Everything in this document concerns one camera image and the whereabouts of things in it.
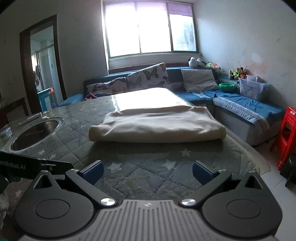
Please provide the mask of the window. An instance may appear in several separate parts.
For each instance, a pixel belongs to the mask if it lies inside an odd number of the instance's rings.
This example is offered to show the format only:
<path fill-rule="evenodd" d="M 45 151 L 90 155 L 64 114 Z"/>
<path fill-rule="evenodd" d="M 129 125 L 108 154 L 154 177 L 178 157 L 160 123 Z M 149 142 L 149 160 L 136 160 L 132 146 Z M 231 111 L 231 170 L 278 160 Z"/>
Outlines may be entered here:
<path fill-rule="evenodd" d="M 105 3 L 104 23 L 109 58 L 198 51 L 193 5 L 190 3 Z"/>

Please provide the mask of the clear plastic storage box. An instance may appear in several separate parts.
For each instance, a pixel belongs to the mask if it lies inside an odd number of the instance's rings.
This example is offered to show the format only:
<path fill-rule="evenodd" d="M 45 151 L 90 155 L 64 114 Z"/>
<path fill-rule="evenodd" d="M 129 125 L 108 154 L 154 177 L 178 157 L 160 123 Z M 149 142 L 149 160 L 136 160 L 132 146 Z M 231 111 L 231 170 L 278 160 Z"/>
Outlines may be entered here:
<path fill-rule="evenodd" d="M 240 94 L 256 101 L 266 101 L 269 91 L 269 84 L 259 76 L 247 75 L 246 78 L 239 78 Z"/>

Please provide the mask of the grey knitted blanket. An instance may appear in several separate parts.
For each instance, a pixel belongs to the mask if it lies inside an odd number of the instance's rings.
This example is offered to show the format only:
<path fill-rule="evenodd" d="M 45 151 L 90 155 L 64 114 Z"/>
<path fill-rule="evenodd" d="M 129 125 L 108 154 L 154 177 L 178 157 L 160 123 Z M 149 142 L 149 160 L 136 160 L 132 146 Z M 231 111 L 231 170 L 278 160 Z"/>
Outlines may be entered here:
<path fill-rule="evenodd" d="M 213 103 L 215 106 L 223 108 L 233 114 L 236 114 L 245 121 L 254 124 L 260 135 L 270 128 L 268 121 L 262 115 L 247 109 L 236 102 L 218 96 L 213 98 Z"/>

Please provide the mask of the grey remote control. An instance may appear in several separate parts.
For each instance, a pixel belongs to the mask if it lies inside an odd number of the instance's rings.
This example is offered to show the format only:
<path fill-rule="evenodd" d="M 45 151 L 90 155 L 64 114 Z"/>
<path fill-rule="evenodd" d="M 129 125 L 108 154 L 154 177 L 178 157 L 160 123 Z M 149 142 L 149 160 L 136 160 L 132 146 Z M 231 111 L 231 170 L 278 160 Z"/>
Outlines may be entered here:
<path fill-rule="evenodd" d="M 26 125 L 27 123 L 31 122 L 31 121 L 34 121 L 38 118 L 40 118 L 42 116 L 42 113 L 36 113 L 36 114 L 33 114 L 32 116 L 28 117 L 26 120 L 20 122 L 18 124 L 18 126 L 23 126 L 23 125 Z"/>

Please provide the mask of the blue corner sofa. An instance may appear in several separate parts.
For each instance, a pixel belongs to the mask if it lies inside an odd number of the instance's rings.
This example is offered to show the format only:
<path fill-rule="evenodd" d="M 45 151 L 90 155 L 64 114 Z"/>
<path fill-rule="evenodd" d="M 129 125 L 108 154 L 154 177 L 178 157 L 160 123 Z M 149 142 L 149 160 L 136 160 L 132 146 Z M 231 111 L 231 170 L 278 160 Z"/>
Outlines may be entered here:
<path fill-rule="evenodd" d="M 238 90 L 233 93 L 227 93 L 221 90 L 207 90 L 202 93 L 186 92 L 183 85 L 181 69 L 181 67 L 167 68 L 172 91 L 177 94 L 178 97 L 193 105 L 206 106 L 215 119 L 229 128 L 243 141 L 251 146 L 256 146 L 278 134 L 282 119 L 285 115 L 285 110 L 283 108 L 271 102 L 260 102 L 240 95 Z M 242 119 L 236 114 L 215 106 L 213 98 L 218 96 L 236 102 L 262 115 L 268 121 L 270 128 L 260 135 L 254 124 Z"/>

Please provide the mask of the cream sweater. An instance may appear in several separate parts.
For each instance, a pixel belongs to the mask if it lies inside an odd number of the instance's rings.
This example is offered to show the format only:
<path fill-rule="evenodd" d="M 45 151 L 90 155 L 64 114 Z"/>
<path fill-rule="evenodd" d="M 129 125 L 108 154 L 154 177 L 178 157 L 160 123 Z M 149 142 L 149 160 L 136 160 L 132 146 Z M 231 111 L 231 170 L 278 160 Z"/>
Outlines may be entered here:
<path fill-rule="evenodd" d="M 91 126 L 93 142 L 187 143 L 226 137 L 224 125 L 202 106 L 126 109 L 108 113 Z"/>

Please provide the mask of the upright butterfly pillow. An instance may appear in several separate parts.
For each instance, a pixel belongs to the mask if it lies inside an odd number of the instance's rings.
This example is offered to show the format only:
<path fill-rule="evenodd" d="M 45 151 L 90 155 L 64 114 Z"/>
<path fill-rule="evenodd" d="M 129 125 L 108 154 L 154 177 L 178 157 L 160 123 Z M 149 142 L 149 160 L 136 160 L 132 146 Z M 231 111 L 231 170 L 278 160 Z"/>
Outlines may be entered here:
<path fill-rule="evenodd" d="M 129 90 L 142 90 L 162 87 L 171 90 L 171 85 L 165 63 L 159 63 L 140 69 L 127 77 Z"/>

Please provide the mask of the round black induction cooktop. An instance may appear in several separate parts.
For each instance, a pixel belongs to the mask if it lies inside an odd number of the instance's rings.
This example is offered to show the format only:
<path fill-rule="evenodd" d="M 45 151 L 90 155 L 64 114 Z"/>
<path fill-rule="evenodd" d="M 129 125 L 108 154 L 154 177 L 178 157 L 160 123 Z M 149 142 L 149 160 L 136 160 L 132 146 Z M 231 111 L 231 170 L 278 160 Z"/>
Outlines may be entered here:
<path fill-rule="evenodd" d="M 52 134 L 60 122 L 58 120 L 47 120 L 40 122 L 22 132 L 11 144 L 13 151 L 21 151 L 33 146 Z"/>

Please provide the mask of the grey cushion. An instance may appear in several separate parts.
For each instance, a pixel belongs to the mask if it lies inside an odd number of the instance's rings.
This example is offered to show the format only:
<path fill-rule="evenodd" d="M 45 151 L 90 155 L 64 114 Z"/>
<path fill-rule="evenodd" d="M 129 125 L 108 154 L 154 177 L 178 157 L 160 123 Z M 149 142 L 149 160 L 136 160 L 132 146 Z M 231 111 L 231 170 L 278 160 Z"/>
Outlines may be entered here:
<path fill-rule="evenodd" d="M 181 69 L 186 92 L 200 93 L 219 88 L 211 69 Z"/>

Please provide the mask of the pink cloth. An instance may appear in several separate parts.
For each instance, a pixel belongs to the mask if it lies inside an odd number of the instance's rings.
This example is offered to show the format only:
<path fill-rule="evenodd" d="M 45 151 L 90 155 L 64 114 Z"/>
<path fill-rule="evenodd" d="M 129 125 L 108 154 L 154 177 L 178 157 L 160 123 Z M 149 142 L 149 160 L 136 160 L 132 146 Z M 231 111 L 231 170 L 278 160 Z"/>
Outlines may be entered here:
<path fill-rule="evenodd" d="M 90 93 L 88 95 L 86 95 L 86 97 L 84 98 L 85 101 L 87 100 L 92 100 L 92 99 L 97 99 L 98 97 L 95 96 L 94 94 Z"/>

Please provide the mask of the panda plush toy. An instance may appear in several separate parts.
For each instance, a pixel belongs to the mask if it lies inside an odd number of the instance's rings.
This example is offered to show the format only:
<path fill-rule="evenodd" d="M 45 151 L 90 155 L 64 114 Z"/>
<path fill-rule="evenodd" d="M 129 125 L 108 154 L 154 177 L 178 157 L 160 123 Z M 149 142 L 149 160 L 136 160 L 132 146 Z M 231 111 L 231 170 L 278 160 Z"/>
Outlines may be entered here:
<path fill-rule="evenodd" d="M 189 67 L 191 67 L 191 68 L 205 67 L 206 66 L 206 62 L 202 61 L 201 58 L 196 59 L 194 57 L 191 57 L 188 60 L 188 64 L 189 64 Z"/>

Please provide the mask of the blue cabinet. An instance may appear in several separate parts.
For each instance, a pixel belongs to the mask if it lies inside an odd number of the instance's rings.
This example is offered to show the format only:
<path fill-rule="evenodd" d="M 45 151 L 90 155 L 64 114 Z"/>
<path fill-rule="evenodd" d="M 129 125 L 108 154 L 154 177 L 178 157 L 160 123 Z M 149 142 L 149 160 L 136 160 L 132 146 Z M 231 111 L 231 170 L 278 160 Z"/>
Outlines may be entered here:
<path fill-rule="evenodd" d="M 43 112 L 58 107 L 57 99 L 53 87 L 47 88 L 37 93 L 41 109 Z"/>

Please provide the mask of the flat butterfly pillow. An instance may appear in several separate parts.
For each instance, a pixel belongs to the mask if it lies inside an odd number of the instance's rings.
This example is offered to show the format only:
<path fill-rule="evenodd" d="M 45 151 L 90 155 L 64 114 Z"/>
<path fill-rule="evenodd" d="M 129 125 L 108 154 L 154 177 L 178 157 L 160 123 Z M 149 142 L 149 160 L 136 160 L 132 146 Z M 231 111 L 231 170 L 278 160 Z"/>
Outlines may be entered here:
<path fill-rule="evenodd" d="M 127 91 L 128 87 L 126 77 L 119 77 L 107 82 L 89 84 L 86 86 L 86 94 L 93 94 L 96 97 L 113 95 Z"/>

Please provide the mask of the green bowl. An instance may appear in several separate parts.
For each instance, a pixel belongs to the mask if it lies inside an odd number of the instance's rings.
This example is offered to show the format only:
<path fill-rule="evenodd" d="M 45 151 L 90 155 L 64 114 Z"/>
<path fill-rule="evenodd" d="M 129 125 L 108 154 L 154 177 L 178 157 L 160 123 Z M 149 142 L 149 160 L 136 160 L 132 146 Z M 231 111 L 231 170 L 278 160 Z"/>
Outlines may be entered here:
<path fill-rule="evenodd" d="M 235 92 L 236 85 L 232 83 L 220 83 L 219 88 L 223 92 Z"/>

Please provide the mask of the red plastic stool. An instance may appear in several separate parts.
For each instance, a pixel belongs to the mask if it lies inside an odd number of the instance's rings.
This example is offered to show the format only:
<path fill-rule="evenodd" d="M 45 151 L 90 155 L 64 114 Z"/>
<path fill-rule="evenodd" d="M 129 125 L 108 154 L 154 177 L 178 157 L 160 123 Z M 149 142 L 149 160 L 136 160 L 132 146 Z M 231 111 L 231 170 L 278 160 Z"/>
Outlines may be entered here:
<path fill-rule="evenodd" d="M 279 153 L 279 161 L 276 165 L 278 170 L 282 170 L 291 154 L 295 154 L 295 107 L 288 107 L 280 125 L 280 130 L 270 150 L 275 148 Z"/>

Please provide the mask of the blue tissue pack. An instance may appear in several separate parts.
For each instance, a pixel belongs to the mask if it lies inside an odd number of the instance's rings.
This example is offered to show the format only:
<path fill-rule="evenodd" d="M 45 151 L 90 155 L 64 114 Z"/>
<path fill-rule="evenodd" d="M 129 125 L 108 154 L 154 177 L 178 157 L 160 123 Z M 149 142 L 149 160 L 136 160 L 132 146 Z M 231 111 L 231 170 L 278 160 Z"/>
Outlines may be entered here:
<path fill-rule="evenodd" d="M 12 135 L 11 127 L 4 126 L 0 131 L 0 138 L 9 138 Z"/>

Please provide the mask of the green plush toys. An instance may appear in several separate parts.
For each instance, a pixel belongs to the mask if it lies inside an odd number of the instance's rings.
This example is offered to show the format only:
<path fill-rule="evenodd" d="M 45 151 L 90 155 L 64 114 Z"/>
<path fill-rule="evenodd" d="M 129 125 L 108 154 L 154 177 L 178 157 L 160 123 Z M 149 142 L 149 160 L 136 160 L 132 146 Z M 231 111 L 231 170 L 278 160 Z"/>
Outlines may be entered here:
<path fill-rule="evenodd" d="M 228 77 L 229 79 L 234 79 L 234 80 L 238 80 L 239 78 L 246 79 L 247 78 L 246 68 L 238 67 L 234 71 L 230 70 L 228 73 Z"/>

